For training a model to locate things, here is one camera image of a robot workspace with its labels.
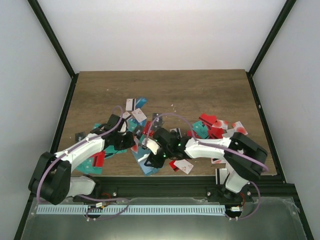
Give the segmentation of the blue leather card holder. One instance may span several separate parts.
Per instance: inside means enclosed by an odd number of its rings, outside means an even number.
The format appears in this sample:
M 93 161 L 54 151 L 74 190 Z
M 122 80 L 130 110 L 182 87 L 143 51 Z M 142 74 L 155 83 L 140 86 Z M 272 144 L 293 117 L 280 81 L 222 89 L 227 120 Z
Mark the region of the blue leather card holder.
M 131 150 L 131 152 L 145 176 L 156 174 L 164 167 L 164 165 L 162 167 L 155 167 L 151 164 L 151 161 L 148 160 L 151 151 L 148 148 L 144 149 L 141 146 L 138 146 L 136 150 Z

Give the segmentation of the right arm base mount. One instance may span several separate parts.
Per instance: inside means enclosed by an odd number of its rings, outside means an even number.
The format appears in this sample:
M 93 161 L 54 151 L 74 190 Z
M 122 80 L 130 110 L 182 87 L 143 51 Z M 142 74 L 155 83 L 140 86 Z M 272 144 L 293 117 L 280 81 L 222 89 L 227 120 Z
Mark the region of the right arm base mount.
M 219 202 L 220 204 L 240 204 L 243 202 L 252 202 L 253 199 L 248 195 L 249 188 L 243 187 L 239 193 L 227 190 L 224 185 L 213 185 L 205 189 L 209 202 Z

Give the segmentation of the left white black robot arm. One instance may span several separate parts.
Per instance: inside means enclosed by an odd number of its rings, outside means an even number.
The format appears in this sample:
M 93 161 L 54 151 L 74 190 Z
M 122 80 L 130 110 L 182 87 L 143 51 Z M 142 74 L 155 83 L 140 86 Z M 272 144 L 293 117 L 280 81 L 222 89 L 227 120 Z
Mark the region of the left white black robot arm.
M 92 129 L 81 141 L 65 150 L 44 152 L 37 162 L 28 189 L 37 200 L 58 205 L 67 197 L 85 195 L 91 202 L 97 202 L 102 189 L 88 175 L 72 176 L 72 172 L 85 160 L 107 147 L 117 151 L 129 149 L 135 145 L 133 133 L 128 131 L 125 119 L 112 114 L 107 123 Z

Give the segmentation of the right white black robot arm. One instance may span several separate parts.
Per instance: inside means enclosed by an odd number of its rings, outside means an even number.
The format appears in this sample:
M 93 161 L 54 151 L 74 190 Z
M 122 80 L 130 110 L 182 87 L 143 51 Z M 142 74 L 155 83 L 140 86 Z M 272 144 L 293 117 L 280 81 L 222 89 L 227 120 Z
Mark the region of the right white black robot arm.
M 177 161 L 212 158 L 226 160 L 232 171 L 227 175 L 222 188 L 223 198 L 229 202 L 240 196 L 248 182 L 261 178 L 269 169 L 265 165 L 267 151 L 240 132 L 231 137 L 200 139 L 194 136 L 178 136 L 164 128 L 142 141 L 142 147 L 150 150 L 144 163 L 147 167 L 161 168 L 166 159 Z

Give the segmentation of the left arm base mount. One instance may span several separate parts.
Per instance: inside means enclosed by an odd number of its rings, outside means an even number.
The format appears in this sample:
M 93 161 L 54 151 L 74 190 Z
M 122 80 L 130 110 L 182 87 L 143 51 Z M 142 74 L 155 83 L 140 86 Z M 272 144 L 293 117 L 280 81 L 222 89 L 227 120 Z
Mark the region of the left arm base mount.
M 101 188 L 96 187 L 93 192 L 88 195 L 89 198 L 98 199 L 99 201 L 102 199 L 113 199 L 117 196 L 118 188 L 114 185 L 102 186 Z M 97 203 L 97 201 L 83 198 L 78 195 L 73 197 L 72 201 L 75 203 Z

